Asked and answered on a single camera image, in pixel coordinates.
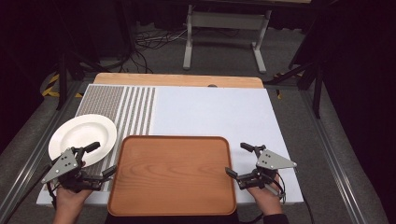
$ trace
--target dark background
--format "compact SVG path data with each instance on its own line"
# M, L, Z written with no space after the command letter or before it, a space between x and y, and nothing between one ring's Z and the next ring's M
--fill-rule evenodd
M388 1L340 1L343 10L322 15L317 29L308 33L295 63L312 60L330 44L323 64L324 82L350 144L369 176L387 212L396 223L396 165L393 162L396 133L396 88L393 77L396 43L395 4ZM117 13L110 1L58 1L59 14L70 41L79 53L93 61L120 57ZM163 29L180 28L186 6L132 5L133 20L155 22ZM6 148L16 132L43 101L39 87L57 69L57 45L49 21L35 1L7 0L0 3L1 141ZM312 15L285 15L275 10L270 26L308 30Z

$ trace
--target black sleeve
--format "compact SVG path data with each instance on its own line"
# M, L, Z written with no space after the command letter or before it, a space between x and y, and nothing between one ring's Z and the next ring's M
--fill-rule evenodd
M289 224L288 217L285 214L265 216L262 220L264 224Z

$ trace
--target human hand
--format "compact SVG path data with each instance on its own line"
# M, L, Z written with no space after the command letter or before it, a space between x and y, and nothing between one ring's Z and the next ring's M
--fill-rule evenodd
M85 200L91 195L92 190L84 189L79 193L64 189L60 186L56 190L56 214L53 223L69 224L75 223L84 206Z
M279 176L276 175L275 180L279 182ZM279 188L276 184L270 185L274 190L279 191ZM260 188L249 188L247 191L253 196L256 204L259 206L260 210L265 216L282 214L282 207L280 205L279 197L276 196L269 189L260 189Z

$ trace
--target wooden tray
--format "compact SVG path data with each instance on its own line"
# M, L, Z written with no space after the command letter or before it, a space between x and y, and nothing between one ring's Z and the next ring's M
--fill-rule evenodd
M236 207L222 137L129 136L108 201L116 217L230 215Z

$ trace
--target white plate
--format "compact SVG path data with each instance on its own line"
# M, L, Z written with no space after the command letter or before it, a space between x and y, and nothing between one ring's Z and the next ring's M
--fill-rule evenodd
M113 121L102 115L82 115L63 124L49 141L49 156L58 158L69 147L85 147L99 142L100 147L85 153L82 158L85 166L101 160L114 147L117 129Z

